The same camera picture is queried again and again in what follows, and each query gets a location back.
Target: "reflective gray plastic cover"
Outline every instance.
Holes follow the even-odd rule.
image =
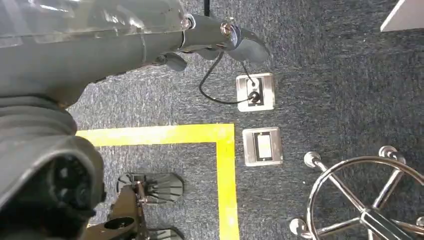
[[[180,0],[0,0],[0,48],[183,31]]]

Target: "gray carpet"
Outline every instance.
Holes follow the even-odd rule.
[[[199,81],[212,64],[185,56],[186,71],[149,67],[89,85],[70,108],[81,130],[182,124],[235,123],[238,221],[242,240],[287,240],[288,225],[305,212],[310,188],[319,176],[303,163],[317,151],[331,166],[340,160],[376,155],[382,145],[404,152],[407,163],[424,173],[424,30],[380,33],[396,0],[213,0],[221,18],[256,32],[272,56],[249,64],[251,73],[275,75],[276,108],[242,113],[201,96]],[[201,14],[203,3],[186,0]],[[205,83],[210,95],[234,100],[235,79],[243,74],[225,57]],[[284,163],[246,167],[242,130],[281,129]],[[151,228],[176,227],[188,240],[219,239],[215,146],[178,144],[102,147],[108,198],[92,223],[104,221],[116,199],[117,177],[128,171],[175,172],[186,184],[175,205],[147,207]],[[391,169],[352,167],[339,174],[366,204],[372,203]],[[316,222],[326,226],[357,216],[330,183],[316,203]],[[414,223],[424,216],[424,189],[405,177],[384,214]],[[355,228],[327,239],[366,239]]]

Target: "bolt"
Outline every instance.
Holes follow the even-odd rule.
[[[65,179],[68,177],[68,169],[66,167],[62,168],[59,172],[60,178]]]
[[[148,200],[146,197],[141,197],[138,199],[139,204],[147,204]]]
[[[231,35],[232,26],[227,22],[221,24],[221,33],[222,35],[229,37]]]
[[[67,188],[62,188],[61,190],[60,190],[60,193],[59,193],[59,195],[60,195],[60,197],[62,198],[62,199],[64,199],[65,197],[66,197],[66,194],[68,193],[68,189]]]

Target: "metal outlet cover plate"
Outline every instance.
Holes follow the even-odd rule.
[[[240,102],[238,110],[240,112],[253,112],[273,110],[276,100],[274,92],[274,77],[272,73],[250,74],[255,86],[247,75],[241,75],[236,78],[237,101],[243,101],[249,97],[253,91],[258,92],[261,99],[258,102],[243,101]]]
[[[242,134],[246,166],[283,163],[283,147],[278,127],[245,129]]]

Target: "yellow tape line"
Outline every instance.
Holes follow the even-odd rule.
[[[77,136],[94,146],[216,143],[219,238],[239,240],[234,124],[126,127],[83,130]]]

